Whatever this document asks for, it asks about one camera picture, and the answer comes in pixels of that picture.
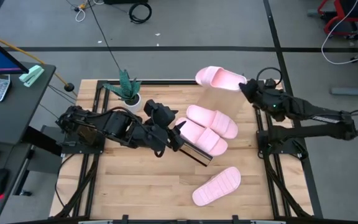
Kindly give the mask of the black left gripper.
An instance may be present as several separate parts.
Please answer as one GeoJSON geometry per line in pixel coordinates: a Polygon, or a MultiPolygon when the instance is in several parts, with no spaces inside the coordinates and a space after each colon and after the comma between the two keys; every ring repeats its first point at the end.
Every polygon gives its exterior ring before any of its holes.
{"type": "Polygon", "coordinates": [[[173,151],[179,151],[185,143],[185,140],[180,136],[180,130],[185,125],[186,120],[178,120],[172,129],[168,127],[175,119],[178,110],[171,110],[162,103],[148,100],[144,106],[144,112],[149,117],[144,124],[150,126],[152,131],[157,132],[155,138],[161,140],[173,151]]]}

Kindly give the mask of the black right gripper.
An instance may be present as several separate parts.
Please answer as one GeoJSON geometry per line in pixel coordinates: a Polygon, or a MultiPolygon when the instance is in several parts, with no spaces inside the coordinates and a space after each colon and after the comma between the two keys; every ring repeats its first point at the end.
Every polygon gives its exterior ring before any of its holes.
{"type": "Polygon", "coordinates": [[[260,89],[258,81],[255,79],[250,79],[246,84],[240,83],[239,88],[247,101],[253,103],[256,108],[269,114],[275,121],[282,122],[285,120],[282,90],[260,89]]]}

